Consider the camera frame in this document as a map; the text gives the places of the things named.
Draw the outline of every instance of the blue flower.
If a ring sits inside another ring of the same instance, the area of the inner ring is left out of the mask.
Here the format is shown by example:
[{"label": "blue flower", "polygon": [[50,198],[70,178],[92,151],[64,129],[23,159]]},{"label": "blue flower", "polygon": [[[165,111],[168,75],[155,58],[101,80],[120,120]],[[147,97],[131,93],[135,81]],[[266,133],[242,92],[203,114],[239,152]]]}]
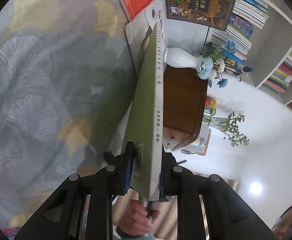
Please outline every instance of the blue flower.
[{"label": "blue flower", "polygon": [[222,80],[217,82],[217,85],[219,85],[219,88],[224,88],[225,86],[227,86],[227,83],[228,83],[228,79],[223,78]]},{"label": "blue flower", "polygon": [[252,68],[250,67],[244,67],[242,70],[244,70],[244,72],[251,72]]},{"label": "blue flower", "polygon": [[201,70],[198,73],[198,76],[201,79],[208,79],[212,75],[213,66],[214,66],[214,63],[211,57],[205,58],[204,62],[201,65]]},{"label": "blue flower", "polygon": [[231,54],[234,54],[236,52],[235,43],[233,41],[226,41],[225,49],[228,50]]}]

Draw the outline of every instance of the green book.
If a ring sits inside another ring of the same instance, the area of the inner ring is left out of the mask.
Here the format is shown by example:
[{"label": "green book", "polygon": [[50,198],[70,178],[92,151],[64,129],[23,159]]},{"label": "green book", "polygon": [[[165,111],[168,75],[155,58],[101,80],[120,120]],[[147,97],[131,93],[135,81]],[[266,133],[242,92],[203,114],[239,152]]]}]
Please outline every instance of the green book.
[{"label": "green book", "polygon": [[148,200],[159,198],[163,139],[162,31],[155,25],[146,49],[123,141],[135,143],[131,186]]}]

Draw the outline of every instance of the hand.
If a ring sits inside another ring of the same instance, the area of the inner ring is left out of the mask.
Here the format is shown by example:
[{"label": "hand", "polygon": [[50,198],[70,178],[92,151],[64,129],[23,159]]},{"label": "hand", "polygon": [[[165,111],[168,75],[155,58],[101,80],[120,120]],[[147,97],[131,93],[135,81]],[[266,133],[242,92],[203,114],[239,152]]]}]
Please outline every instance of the hand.
[{"label": "hand", "polygon": [[159,210],[153,210],[152,219],[147,217],[146,209],[137,200],[131,200],[125,214],[118,223],[118,227],[131,236],[143,236],[153,232],[152,223],[160,216]]}]

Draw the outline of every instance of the ceiling light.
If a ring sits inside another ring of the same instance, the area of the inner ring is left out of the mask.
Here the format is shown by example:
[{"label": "ceiling light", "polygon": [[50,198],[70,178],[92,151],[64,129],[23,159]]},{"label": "ceiling light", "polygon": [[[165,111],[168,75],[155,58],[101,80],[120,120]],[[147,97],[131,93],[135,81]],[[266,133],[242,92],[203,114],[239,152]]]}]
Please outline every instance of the ceiling light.
[{"label": "ceiling light", "polygon": [[258,195],[260,195],[261,191],[262,191],[262,186],[259,183],[253,182],[250,185],[250,191],[249,191],[250,193],[258,196]]}]

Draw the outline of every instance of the ceramic vase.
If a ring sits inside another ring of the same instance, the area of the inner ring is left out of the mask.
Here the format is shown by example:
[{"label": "ceramic vase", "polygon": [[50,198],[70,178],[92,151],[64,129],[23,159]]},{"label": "ceramic vase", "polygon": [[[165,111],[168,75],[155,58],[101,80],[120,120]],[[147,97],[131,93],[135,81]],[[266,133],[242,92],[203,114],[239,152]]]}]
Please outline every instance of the ceramic vase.
[{"label": "ceramic vase", "polygon": [[194,57],[183,49],[167,48],[164,54],[164,62],[172,67],[185,68],[192,67],[200,72],[200,66],[203,63],[202,56]]}]

